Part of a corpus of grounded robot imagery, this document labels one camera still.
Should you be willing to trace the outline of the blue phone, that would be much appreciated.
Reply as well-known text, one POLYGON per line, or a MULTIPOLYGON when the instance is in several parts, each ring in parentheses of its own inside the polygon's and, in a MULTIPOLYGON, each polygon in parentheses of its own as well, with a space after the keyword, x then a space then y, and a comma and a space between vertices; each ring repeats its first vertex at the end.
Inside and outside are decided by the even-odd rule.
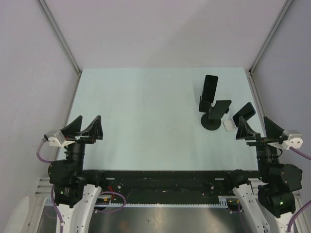
POLYGON ((235 126, 239 127, 239 118, 243 117, 246 121, 256 114, 256 110, 251 102, 246 103, 233 117, 235 126))

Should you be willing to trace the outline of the black phone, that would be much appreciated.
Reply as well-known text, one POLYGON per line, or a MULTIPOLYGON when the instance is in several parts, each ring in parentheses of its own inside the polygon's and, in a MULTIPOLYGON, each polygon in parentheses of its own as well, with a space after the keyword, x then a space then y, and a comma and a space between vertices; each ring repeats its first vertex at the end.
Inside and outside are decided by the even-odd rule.
POLYGON ((215 105, 212 107, 211 112, 209 113, 210 120, 219 120, 224 114, 227 114, 229 107, 231 105, 231 100, 217 100, 215 105))

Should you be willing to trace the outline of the black round base phone stand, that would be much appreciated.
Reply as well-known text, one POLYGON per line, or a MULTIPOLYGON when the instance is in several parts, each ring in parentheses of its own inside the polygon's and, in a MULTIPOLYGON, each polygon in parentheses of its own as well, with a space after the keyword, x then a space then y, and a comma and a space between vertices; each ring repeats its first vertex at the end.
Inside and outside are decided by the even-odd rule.
POLYGON ((219 127, 221 126, 221 123, 222 123, 221 119, 210 120, 208 117, 209 117, 209 113, 205 113, 201 117, 201 125, 209 131, 215 131, 215 130, 219 129, 219 127))

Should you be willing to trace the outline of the teal phone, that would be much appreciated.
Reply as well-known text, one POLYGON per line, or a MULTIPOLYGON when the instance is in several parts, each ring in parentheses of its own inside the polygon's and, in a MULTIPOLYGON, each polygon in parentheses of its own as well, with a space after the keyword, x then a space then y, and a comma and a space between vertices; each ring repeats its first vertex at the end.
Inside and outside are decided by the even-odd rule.
POLYGON ((213 102, 216 94, 218 83, 218 76, 206 75, 202 91, 202 100, 206 102, 213 102))

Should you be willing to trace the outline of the black folding phone stand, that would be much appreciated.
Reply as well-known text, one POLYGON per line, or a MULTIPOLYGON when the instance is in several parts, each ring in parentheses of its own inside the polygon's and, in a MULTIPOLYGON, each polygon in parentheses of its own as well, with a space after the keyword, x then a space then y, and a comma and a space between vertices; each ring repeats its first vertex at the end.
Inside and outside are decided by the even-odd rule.
POLYGON ((212 99, 204 99, 203 96, 200 96, 199 100, 199 112, 201 113, 210 113, 212 111, 212 104, 214 102, 214 98, 212 99))

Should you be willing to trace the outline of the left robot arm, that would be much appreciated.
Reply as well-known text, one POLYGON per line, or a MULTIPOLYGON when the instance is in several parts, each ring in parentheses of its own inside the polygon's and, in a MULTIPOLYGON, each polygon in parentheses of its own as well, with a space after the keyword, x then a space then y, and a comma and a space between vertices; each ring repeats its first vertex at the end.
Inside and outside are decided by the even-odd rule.
POLYGON ((101 116, 96 116, 84 130, 82 119, 78 116, 66 127, 44 136, 50 146, 65 149, 65 158, 50 162, 48 167, 51 200, 61 233, 88 232, 96 199, 107 190, 103 171, 83 169, 86 145, 103 139, 101 116))

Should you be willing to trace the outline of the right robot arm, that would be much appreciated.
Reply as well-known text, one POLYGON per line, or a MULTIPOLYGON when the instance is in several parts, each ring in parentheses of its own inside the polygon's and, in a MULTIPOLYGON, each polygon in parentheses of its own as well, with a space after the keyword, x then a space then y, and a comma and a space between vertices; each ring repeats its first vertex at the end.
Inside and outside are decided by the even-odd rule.
POLYGON ((239 118, 237 140, 245 140, 256 148, 259 180, 255 195, 246 172, 240 169, 225 176, 224 189, 238 199, 238 210, 244 211, 252 233, 289 233, 288 223, 296 206, 294 192, 302 188, 302 170, 292 164, 282 164, 278 151, 299 149, 303 135, 296 130, 286 130, 264 117, 266 137, 255 132, 244 117, 239 118))

